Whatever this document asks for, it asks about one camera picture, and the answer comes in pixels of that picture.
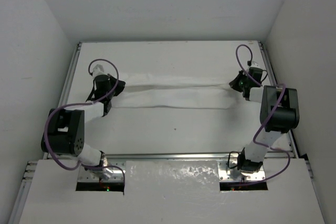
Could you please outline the white t-shirt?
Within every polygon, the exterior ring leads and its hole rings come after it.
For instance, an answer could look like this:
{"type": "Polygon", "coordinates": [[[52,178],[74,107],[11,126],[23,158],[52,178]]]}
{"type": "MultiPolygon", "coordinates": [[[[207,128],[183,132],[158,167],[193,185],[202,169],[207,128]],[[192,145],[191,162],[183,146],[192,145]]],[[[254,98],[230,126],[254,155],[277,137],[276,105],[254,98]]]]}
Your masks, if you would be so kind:
{"type": "Polygon", "coordinates": [[[149,73],[124,74],[113,108],[232,109],[239,93],[222,77],[183,77],[149,73]]]}

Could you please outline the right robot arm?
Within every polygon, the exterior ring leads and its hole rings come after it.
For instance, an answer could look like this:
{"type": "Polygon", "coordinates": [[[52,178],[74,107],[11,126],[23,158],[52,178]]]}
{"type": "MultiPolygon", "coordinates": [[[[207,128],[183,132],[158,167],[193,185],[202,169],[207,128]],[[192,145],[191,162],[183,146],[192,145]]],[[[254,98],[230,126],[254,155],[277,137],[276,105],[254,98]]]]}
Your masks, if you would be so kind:
{"type": "Polygon", "coordinates": [[[260,128],[253,140],[238,154],[236,168],[243,173],[258,172],[269,150],[282,135],[299,124],[298,91],[285,85],[262,86],[263,70],[241,70],[229,86],[242,93],[247,101],[260,103],[260,128]]]}

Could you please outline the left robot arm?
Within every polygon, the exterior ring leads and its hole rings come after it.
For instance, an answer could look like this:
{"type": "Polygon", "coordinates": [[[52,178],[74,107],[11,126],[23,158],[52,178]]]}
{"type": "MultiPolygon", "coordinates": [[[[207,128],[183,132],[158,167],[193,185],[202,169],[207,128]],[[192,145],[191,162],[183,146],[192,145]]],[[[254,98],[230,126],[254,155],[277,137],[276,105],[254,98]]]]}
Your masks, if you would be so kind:
{"type": "Polygon", "coordinates": [[[52,156],[74,157],[80,165],[100,170],[104,153],[85,143],[85,124],[106,116],[112,108],[112,98],[123,92],[125,85],[125,81],[101,73],[93,78],[92,90],[85,103],[51,109],[41,139],[41,150],[52,156]]]}

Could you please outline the white front cover panel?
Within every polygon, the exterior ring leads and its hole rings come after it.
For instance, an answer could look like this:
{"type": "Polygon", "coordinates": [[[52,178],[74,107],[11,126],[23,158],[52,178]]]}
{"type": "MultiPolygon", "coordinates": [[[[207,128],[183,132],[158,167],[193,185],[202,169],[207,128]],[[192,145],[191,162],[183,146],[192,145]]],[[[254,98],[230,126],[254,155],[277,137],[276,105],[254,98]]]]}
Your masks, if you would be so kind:
{"type": "Polygon", "coordinates": [[[221,191],[214,161],[128,161],[124,192],[76,191],[77,172],[40,160],[21,223],[323,223],[302,159],[268,159],[267,190],[221,191]]]}

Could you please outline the aluminium table frame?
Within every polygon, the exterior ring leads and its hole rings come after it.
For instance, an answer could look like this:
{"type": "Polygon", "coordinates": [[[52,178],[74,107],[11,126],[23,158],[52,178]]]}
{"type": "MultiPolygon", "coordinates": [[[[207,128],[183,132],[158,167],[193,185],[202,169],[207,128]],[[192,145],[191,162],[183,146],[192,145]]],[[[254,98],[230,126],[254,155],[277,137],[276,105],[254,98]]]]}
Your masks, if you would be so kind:
{"type": "MultiPolygon", "coordinates": [[[[80,42],[68,71],[61,103],[84,98],[88,91],[88,64],[97,58],[110,60],[121,75],[150,73],[190,77],[234,78],[238,72],[235,49],[247,44],[254,59],[271,71],[259,41],[158,41],[80,42]]],[[[177,108],[112,109],[106,119],[89,124],[91,146],[105,150],[115,162],[128,161],[218,161],[224,168],[225,156],[244,147],[257,131],[259,105],[239,96],[236,107],[228,110],[177,108]]],[[[38,162],[33,162],[36,171],[38,162]]],[[[28,180],[17,203],[20,218],[34,178],[28,180]]]]}

